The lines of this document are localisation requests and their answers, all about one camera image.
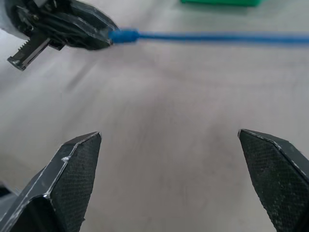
blue cable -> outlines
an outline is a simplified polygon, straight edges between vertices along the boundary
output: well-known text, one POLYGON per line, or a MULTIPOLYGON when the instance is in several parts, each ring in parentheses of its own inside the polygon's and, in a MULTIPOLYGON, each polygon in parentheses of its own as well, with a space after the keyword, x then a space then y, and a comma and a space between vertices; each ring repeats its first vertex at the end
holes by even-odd
POLYGON ((270 32, 187 32, 162 33, 139 32, 135 29, 116 30, 109 33, 115 44, 134 43, 141 40, 161 40, 175 42, 209 42, 234 44, 264 44, 284 46, 309 46, 309 34, 288 34, 270 32))

table surface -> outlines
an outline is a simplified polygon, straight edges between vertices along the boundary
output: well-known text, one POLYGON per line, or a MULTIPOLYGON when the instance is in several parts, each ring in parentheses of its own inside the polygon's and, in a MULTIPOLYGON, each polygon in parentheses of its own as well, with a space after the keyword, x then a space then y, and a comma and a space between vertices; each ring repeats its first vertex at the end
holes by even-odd
MULTIPOLYGON (((309 1, 258 8, 177 0, 92 0, 122 27, 152 31, 309 31, 309 1)), ((82 232, 274 232, 237 133, 309 155, 307 48, 139 43, 46 49, 24 72, 0 33, 0 177, 22 188, 61 143, 103 142, 82 232)))

